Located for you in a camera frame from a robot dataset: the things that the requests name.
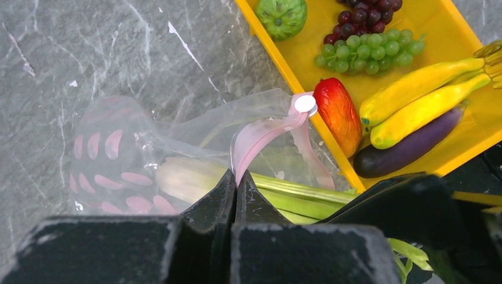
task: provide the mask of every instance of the transparent plastic bag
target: transparent plastic bag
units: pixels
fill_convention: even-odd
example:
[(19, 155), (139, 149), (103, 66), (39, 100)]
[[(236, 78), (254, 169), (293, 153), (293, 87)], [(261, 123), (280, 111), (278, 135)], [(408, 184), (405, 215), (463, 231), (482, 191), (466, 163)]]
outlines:
[[(269, 127), (282, 131), (274, 128), (272, 140), (261, 143), (249, 166), (239, 171), (333, 189), (331, 176), (339, 171), (312, 156), (305, 136), (308, 114), (294, 108), (304, 95), (309, 94), (290, 96), (274, 89), (180, 124), (153, 121), (130, 97), (96, 99), (76, 129), (71, 207), (86, 215), (179, 214), (212, 190), (228, 168), (236, 173), (235, 154), (249, 152), (237, 142), (259, 140), (249, 129), (263, 134)], [(291, 121), (297, 124), (287, 126)]]

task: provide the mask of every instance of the yellow bin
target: yellow bin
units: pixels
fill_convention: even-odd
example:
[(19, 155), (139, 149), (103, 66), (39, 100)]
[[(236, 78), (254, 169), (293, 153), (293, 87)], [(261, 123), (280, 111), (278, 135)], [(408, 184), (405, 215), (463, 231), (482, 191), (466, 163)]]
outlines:
[[(414, 59), (409, 68), (396, 67), (383, 77), (340, 75), (315, 67), (313, 58), (320, 54), (323, 38), (331, 33), (338, 13), (347, 8), (335, 0), (306, 0), (308, 17), (304, 29), (295, 37), (274, 43), (255, 15), (259, 0), (236, 0), (247, 19), (251, 33), (256, 34), (266, 51), (289, 84), (293, 93), (313, 91), (321, 78), (337, 77), (349, 91), (357, 109), (361, 102), (381, 87), (414, 69), (430, 64), (472, 56), (482, 44), (450, 0), (404, 0), (386, 30), (408, 28), (413, 38), (426, 36), (424, 53)], [(432, 151), (407, 167), (379, 179), (359, 177), (352, 161), (342, 153), (319, 114), (311, 122), (338, 162), (349, 183), (362, 192), (379, 180), (413, 172), (446, 175), (471, 158), (502, 140), (502, 92), (490, 85), (474, 92), (464, 118), (455, 130)], [(369, 144), (366, 137), (361, 144)]]

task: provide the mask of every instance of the purple eggplant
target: purple eggplant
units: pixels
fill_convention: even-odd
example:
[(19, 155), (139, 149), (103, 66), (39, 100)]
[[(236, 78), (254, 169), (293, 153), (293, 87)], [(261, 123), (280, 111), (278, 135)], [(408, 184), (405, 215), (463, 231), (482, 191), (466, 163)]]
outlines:
[(354, 157), (354, 170), (366, 179), (380, 178), (400, 170), (424, 156), (452, 132), (464, 115), (460, 104), (402, 139), (396, 145), (380, 150), (369, 145)]

